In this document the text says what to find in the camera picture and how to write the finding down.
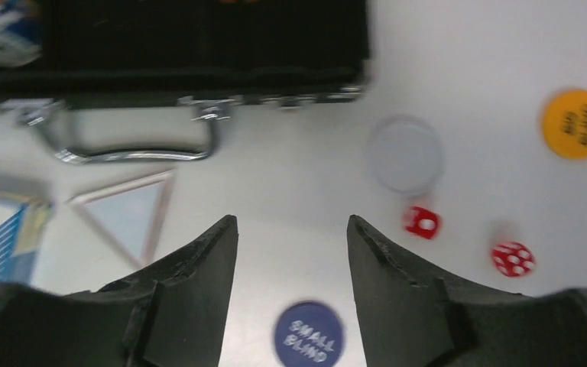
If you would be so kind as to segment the blue white card box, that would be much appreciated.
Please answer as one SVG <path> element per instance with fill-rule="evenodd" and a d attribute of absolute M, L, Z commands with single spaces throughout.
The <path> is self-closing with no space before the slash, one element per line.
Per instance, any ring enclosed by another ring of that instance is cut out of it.
<path fill-rule="evenodd" d="M 0 282 L 30 284 L 53 204 L 0 191 Z"/>

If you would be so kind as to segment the clear round dealer button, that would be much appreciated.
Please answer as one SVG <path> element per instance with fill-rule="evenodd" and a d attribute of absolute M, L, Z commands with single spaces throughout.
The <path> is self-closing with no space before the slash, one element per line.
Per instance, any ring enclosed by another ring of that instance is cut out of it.
<path fill-rule="evenodd" d="M 411 115 L 382 119 L 368 137 L 365 156 L 376 181 L 405 197 L 430 192 L 445 164 L 437 131 Z"/>

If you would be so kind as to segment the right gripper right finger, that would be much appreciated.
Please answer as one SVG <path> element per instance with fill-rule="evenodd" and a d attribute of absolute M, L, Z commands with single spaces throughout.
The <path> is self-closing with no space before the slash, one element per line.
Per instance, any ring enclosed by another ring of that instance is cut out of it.
<path fill-rule="evenodd" d="M 587 288 L 529 297 L 461 278 L 347 225 L 358 325 L 369 366 L 587 366 Z"/>

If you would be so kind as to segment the black aluminium poker case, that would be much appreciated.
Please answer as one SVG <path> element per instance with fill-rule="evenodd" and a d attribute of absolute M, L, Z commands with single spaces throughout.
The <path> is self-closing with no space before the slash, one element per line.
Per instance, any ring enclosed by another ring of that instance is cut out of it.
<path fill-rule="evenodd" d="M 198 161 L 240 105 L 357 99 L 366 1 L 0 1 L 0 109 L 69 164 Z M 69 108 L 193 106 L 200 146 L 91 151 L 53 131 Z"/>

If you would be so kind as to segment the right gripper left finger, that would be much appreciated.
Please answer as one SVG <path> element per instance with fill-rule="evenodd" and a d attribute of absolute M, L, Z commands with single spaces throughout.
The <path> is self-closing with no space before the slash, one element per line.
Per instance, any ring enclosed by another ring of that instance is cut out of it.
<path fill-rule="evenodd" d="M 227 215 L 96 292 L 0 283 L 0 366 L 216 366 L 237 250 Z"/>

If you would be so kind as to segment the red die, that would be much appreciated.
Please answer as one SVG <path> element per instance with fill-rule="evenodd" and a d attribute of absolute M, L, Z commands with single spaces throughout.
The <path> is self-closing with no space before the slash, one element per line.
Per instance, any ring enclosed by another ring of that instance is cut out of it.
<path fill-rule="evenodd" d="M 434 239 L 441 227 L 439 214 L 422 206 L 409 206 L 403 216 L 403 227 L 411 235 L 422 239 Z"/>
<path fill-rule="evenodd" d="M 491 248 L 490 256 L 494 267 L 509 278 L 528 275 L 536 267 L 532 251 L 519 242 L 499 242 Z"/>

